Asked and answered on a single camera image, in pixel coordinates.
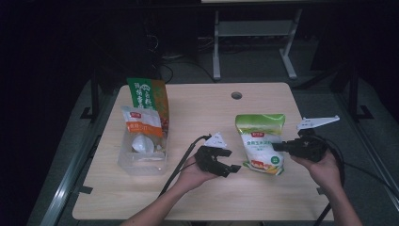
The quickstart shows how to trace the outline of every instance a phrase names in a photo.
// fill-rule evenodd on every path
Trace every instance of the hand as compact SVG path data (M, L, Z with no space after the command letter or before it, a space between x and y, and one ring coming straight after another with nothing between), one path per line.
M180 172L179 178L174 186L177 186L183 192L188 192L201 186L204 182L218 177L211 172L202 171L196 163L194 156L189 157Z
M317 163L296 156L291 156L291 158L304 166L311 174L314 182L325 191L329 192L337 188L342 188L337 162L329 150L326 151L323 159Z

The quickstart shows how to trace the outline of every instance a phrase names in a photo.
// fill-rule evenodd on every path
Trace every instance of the person's right hand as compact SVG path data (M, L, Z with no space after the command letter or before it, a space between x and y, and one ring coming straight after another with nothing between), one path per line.
M296 156L291 156L291 158L304 166L311 174L314 182L325 191L329 192L337 188L342 188L337 162L329 150L326 151L323 159L317 163Z

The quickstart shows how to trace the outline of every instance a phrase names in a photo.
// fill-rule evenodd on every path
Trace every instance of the green snack bag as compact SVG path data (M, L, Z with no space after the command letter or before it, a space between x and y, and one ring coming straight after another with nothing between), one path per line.
M248 161L244 166L252 170L279 175L284 171L284 155L273 149L281 143L285 115L237 115L235 126L244 142Z

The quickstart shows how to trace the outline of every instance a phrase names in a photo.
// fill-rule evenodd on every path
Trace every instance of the wooden table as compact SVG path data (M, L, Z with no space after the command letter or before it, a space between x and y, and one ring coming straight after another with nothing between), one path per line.
M242 93L240 100L231 94ZM155 200L189 145L198 137L220 132L232 150L225 164L247 160L234 125L238 114L286 115L283 140L297 137L301 116L289 87L283 83L167 85L170 127L167 172L163 176L129 176L118 164L125 122L121 105L130 105L128 87L120 90L73 209L78 219L126 219ZM315 220L328 200L305 168L285 155L285 172L273 176L242 167L187 193L170 211L173 220ZM326 220L333 220L329 213Z

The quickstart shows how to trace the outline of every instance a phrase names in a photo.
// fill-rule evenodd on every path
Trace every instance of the metal frame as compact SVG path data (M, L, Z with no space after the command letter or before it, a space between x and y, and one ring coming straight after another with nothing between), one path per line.
M219 12L215 12L215 38L214 38L214 79L220 80L220 61L219 61L219 37L234 36L287 36L288 40L285 47L279 49L279 53L291 79L296 79L296 73L289 58L291 46L293 45L296 29L299 23L302 8L295 13L291 21L240 21L240 22L220 22Z

